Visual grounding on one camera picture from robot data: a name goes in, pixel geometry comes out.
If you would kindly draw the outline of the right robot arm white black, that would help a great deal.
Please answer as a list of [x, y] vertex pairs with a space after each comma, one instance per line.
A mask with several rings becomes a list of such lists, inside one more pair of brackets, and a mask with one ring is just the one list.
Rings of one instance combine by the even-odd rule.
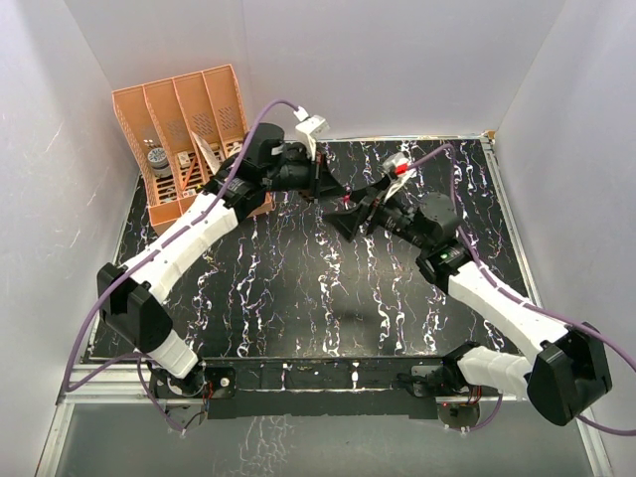
[[564, 426], [607, 395], [612, 381], [603, 343], [594, 328], [565, 326], [491, 275], [460, 241], [461, 220], [440, 193], [416, 208], [387, 195], [385, 181], [356, 191], [355, 208], [324, 217], [345, 240], [381, 227], [419, 250], [425, 280], [493, 324], [517, 348], [515, 355], [467, 343], [443, 359], [441, 386], [463, 395], [475, 386], [528, 400], [547, 421]]

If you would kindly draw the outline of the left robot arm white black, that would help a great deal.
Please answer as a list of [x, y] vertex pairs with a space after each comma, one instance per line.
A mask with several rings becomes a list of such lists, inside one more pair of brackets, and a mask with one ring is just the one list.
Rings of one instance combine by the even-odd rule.
[[106, 264], [97, 275], [101, 321], [157, 366], [159, 378], [192, 397], [205, 384], [201, 358], [179, 337], [163, 307], [171, 289], [218, 239], [265, 202], [270, 192], [297, 191], [307, 201], [342, 197], [317, 145], [327, 121], [311, 116], [287, 142], [281, 127], [261, 123], [236, 144], [187, 211], [156, 241], [121, 266]]

